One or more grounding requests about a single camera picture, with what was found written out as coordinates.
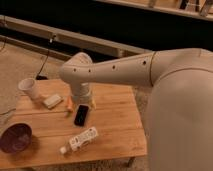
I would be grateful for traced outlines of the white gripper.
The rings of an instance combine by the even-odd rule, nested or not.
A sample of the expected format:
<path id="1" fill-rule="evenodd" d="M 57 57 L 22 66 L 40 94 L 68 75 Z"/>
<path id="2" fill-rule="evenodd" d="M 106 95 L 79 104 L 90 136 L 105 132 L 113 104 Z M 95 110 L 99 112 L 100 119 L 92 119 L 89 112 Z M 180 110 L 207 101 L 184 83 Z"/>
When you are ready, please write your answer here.
<path id="1" fill-rule="evenodd" d="M 73 101 L 89 101 L 92 96 L 92 90 L 89 83 L 71 84 L 71 97 Z M 73 111 L 73 102 L 71 97 L 67 98 L 67 109 Z M 90 106 L 92 109 L 96 109 L 96 102 L 91 99 Z"/>

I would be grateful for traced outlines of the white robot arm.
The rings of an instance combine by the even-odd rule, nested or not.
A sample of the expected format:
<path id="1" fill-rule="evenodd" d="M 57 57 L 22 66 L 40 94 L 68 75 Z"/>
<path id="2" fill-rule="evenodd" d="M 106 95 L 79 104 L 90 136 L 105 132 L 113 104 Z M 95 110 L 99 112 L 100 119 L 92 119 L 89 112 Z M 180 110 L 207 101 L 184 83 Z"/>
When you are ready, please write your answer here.
<path id="1" fill-rule="evenodd" d="M 100 63 L 80 52 L 59 75 L 76 103 L 89 102 L 92 82 L 150 86 L 150 171 L 213 171 L 213 52 L 164 50 Z"/>

